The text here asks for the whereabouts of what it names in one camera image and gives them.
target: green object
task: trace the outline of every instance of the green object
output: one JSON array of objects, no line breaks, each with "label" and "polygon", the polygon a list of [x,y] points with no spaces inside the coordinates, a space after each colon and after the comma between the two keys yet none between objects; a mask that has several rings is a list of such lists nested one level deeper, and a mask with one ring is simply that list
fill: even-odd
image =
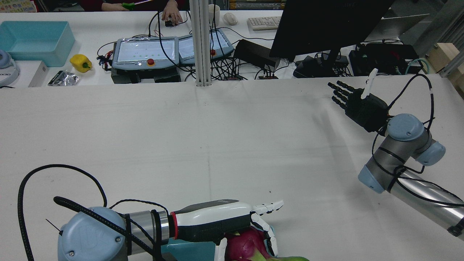
[{"label": "green object", "polygon": [[130,11],[134,10],[134,7],[135,7],[135,3],[122,3],[122,6]]}]

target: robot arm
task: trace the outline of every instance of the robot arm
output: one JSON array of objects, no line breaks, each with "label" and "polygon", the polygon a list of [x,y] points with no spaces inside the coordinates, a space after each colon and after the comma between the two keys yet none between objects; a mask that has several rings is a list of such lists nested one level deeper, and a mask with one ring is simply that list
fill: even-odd
[{"label": "robot arm", "polygon": [[[169,215],[164,210],[122,215],[104,207],[87,209],[61,197],[55,197],[54,201],[79,212],[61,228],[58,261],[127,261],[128,255],[142,252],[149,252],[154,260],[163,261],[161,254],[167,250],[162,246],[171,241],[176,242],[171,247],[174,251],[182,247],[179,242],[214,242],[214,260],[223,261],[227,246],[225,233],[240,231],[251,224],[268,235],[269,251],[277,255],[275,236],[270,226],[256,214],[256,206],[238,200],[194,204]],[[283,201],[279,201],[262,206],[270,213],[282,205]],[[189,261],[197,260],[192,257],[192,248],[208,250],[205,245],[187,248],[190,248]]]},{"label": "robot arm", "polygon": [[390,117],[386,103],[378,97],[370,94],[361,98],[363,89],[340,81],[329,86],[334,89],[332,99],[348,117],[369,132],[383,129],[379,134],[386,136],[358,179],[377,193],[388,191],[464,240],[464,202],[404,166],[410,157],[423,166],[431,166],[444,156],[444,146],[432,139],[430,130],[411,114]]}]

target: light blue joint cover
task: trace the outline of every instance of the light blue joint cover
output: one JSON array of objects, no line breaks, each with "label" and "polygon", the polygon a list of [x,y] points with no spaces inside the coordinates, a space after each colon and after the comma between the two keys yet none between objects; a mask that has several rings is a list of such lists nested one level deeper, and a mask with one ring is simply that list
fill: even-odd
[{"label": "light blue joint cover", "polygon": [[416,161],[424,166],[432,166],[443,158],[445,152],[446,148],[436,141],[426,151],[422,152]]},{"label": "light blue joint cover", "polygon": [[373,191],[377,193],[382,193],[385,189],[379,184],[379,182],[374,178],[371,171],[367,168],[366,165],[362,167],[361,172],[358,175],[359,181],[364,185],[370,187]]},{"label": "light blue joint cover", "polygon": [[[124,220],[115,211],[104,207],[92,209],[125,229]],[[82,212],[71,218],[61,230],[63,235],[58,237],[58,261],[111,260],[125,242],[123,235]]]},{"label": "light blue joint cover", "polygon": [[412,114],[398,114],[388,122],[388,134],[398,141],[417,139],[425,131],[424,125]]}]

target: black device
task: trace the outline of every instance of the black device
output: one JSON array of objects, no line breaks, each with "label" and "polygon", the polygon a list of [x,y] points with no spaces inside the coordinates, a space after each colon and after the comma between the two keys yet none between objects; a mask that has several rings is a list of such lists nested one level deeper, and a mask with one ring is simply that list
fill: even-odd
[{"label": "black device", "polygon": [[125,71],[112,68],[111,79],[113,79],[115,84],[137,84],[140,83],[142,79],[153,79],[155,83],[177,83],[181,81],[177,68],[143,71]]},{"label": "black device", "polygon": [[307,60],[297,69],[302,77],[333,77],[340,49],[362,42],[394,0],[287,0],[270,56],[330,50],[326,59]]},{"label": "black device", "polygon": [[242,39],[238,42],[237,47],[235,47],[233,56],[263,70],[272,71],[279,66],[280,58],[270,57],[270,51],[267,47]]},{"label": "black device", "polygon": [[[419,56],[411,45],[370,43],[360,46],[349,54],[349,60],[355,76],[367,76],[377,68],[379,73],[392,75],[405,74],[409,62]],[[418,73],[420,64],[411,65],[408,73]]]}]

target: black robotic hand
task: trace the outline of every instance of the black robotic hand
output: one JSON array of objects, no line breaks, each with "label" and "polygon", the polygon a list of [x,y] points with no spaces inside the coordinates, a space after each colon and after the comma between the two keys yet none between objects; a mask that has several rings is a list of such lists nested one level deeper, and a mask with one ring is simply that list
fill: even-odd
[{"label": "black robotic hand", "polygon": [[345,114],[368,132],[378,131],[391,118],[388,105],[379,97],[370,94],[361,99],[364,89],[355,89],[348,84],[337,81],[337,85],[328,83],[334,89],[332,100],[345,110]]}]

